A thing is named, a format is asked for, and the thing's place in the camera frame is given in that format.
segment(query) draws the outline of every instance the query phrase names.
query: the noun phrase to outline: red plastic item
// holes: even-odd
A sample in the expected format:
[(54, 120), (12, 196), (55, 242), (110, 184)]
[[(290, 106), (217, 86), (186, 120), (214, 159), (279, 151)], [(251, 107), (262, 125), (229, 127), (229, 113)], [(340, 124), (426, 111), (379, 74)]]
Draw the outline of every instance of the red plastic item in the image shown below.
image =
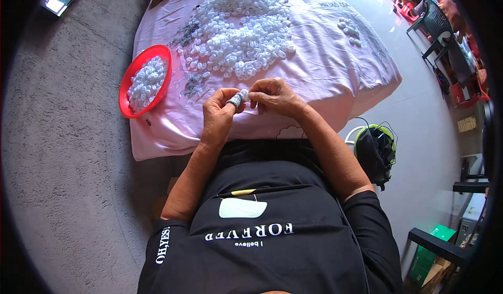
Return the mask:
[[(162, 83), (162, 86), (160, 87), (160, 90), (158, 91), (154, 100), (150, 102), (150, 104), (148, 104), (148, 106), (140, 113), (135, 114), (134, 110), (129, 106), (129, 98), (127, 96), (127, 90), (129, 90), (129, 87), (131, 86), (131, 77), (135, 76), (135, 72), (141, 69), (141, 66), (145, 64), (145, 61), (147, 59), (152, 59), (155, 56), (159, 56), (166, 62), (166, 77), (164, 78), (164, 82)], [(140, 55), (138, 55), (129, 65), (126, 73), (124, 74), (124, 77), (122, 78), (121, 86), (119, 88), (119, 108), (122, 115), (125, 118), (137, 118), (156, 107), (157, 104), (159, 104), (159, 102), (161, 102), (163, 97), (166, 95), (167, 88), (170, 86), (171, 73), (171, 52), (169, 48), (164, 45), (154, 45), (141, 52)]]
[(412, 15), (411, 10), (414, 6), (409, 2), (403, 2), (403, 6), (400, 7), (400, 0), (395, 0), (393, 3), (393, 7), (398, 11), (402, 16), (409, 19), (410, 21), (418, 20), (419, 16)]

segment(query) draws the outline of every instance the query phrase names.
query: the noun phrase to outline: black t-shirt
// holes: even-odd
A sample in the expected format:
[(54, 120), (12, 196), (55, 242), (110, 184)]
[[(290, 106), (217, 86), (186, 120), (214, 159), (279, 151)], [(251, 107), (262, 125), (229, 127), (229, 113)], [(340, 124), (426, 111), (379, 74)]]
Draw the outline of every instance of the black t-shirt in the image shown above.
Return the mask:
[(226, 168), (191, 224), (154, 224), (138, 293), (365, 293), (365, 271), (371, 293), (400, 292), (398, 249), (375, 193), (356, 194), (343, 211), (362, 254), (310, 169), (287, 161)]

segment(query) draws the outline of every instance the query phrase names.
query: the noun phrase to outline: bed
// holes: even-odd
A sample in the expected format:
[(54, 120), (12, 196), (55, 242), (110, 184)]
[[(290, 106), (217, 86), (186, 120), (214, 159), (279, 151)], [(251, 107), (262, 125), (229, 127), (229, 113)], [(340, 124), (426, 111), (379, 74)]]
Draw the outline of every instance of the bed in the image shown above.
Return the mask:
[[(188, 86), (191, 72), (186, 55), (177, 53), (173, 39), (203, 1), (164, 0), (145, 12), (136, 31), (133, 59), (155, 44), (167, 45), (173, 59), (167, 95), (152, 111), (130, 120), (132, 152), (137, 161), (191, 153), (203, 128), (202, 104), (222, 87), (249, 89), (258, 79), (281, 77), (339, 131), (349, 119), (389, 96), (402, 80), (379, 36), (344, 0), (288, 0), (296, 52), (287, 53), (285, 59), (247, 81), (213, 72), (197, 86)], [(340, 17), (354, 22), (361, 46), (349, 43), (349, 36), (337, 26)], [(294, 120), (256, 112), (247, 107), (234, 117), (230, 140), (305, 138)]]

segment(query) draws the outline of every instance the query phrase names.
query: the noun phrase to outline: white tile floor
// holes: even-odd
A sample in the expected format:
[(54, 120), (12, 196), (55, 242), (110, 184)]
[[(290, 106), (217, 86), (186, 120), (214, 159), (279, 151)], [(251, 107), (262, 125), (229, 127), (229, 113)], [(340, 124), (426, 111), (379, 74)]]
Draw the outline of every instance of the white tile floor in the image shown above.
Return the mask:
[[(391, 96), (362, 117), (369, 123), (388, 121), (398, 135), (392, 178), (378, 196), (391, 222), (405, 276), (415, 252), (415, 244), (406, 249), (408, 231), (417, 227), (429, 232), (438, 223), (448, 225), (457, 204), (459, 194), (452, 192), (452, 184), (460, 173), (458, 133), (431, 67), (421, 59), (430, 42), (420, 31), (406, 34), (409, 23), (392, 11), (393, 0), (346, 1), (370, 22), (403, 77)], [(363, 124), (353, 119), (340, 135), (345, 137)]]

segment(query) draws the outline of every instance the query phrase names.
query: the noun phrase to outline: red plastic bowl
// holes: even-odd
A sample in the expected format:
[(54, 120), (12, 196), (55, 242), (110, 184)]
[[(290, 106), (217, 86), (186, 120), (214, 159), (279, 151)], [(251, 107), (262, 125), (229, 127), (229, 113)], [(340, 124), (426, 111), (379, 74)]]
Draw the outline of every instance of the red plastic bowl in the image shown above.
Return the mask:
[[(141, 69), (141, 66), (145, 64), (147, 59), (152, 59), (155, 56), (159, 56), (166, 62), (166, 77), (164, 78), (164, 82), (162, 83), (162, 86), (160, 87), (160, 90), (158, 91), (154, 100), (150, 104), (148, 104), (148, 106), (144, 108), (140, 113), (135, 114), (133, 108), (129, 106), (129, 98), (127, 96), (127, 90), (129, 90), (129, 87), (132, 84), (131, 77), (135, 76), (136, 71)], [(141, 52), (140, 55), (138, 55), (129, 65), (126, 73), (124, 74), (124, 77), (122, 78), (121, 87), (119, 88), (119, 108), (122, 115), (124, 115), (125, 118), (137, 118), (156, 107), (156, 105), (159, 104), (159, 102), (166, 95), (167, 88), (168, 86), (170, 86), (171, 73), (171, 52), (169, 48), (164, 45), (154, 45)]]

